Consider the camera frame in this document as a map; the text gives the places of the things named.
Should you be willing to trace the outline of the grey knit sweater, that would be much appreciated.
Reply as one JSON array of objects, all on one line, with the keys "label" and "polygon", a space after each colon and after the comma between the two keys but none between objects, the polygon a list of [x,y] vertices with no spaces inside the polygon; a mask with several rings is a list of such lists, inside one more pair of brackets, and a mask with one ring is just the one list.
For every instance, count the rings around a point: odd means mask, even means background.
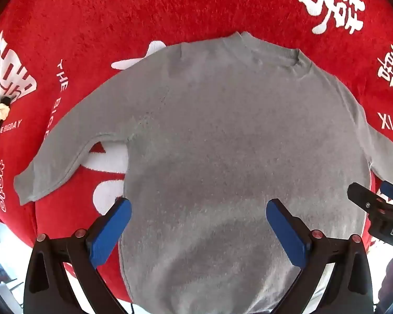
[{"label": "grey knit sweater", "polygon": [[352,182],[393,183],[393,142],[299,50],[236,33],[169,46],[66,114],[24,172],[21,203],[65,183],[96,143],[123,143],[121,275],[150,313],[271,310],[297,274],[265,219],[279,198],[332,237],[360,233]]}]

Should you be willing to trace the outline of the red wedding bedspread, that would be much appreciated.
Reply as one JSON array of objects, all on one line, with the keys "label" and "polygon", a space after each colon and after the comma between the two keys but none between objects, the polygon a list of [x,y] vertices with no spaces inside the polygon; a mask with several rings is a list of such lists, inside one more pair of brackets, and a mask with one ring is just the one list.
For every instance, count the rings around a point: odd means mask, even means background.
[{"label": "red wedding bedspread", "polygon": [[[393,9],[386,0],[11,0],[0,17],[0,219],[27,245],[64,237],[125,196],[123,143],[96,143],[71,177],[21,203],[24,172],[57,123],[106,81],[169,46],[236,33],[299,50],[336,77],[368,125],[393,142]],[[119,246],[99,271],[135,303]]]}]

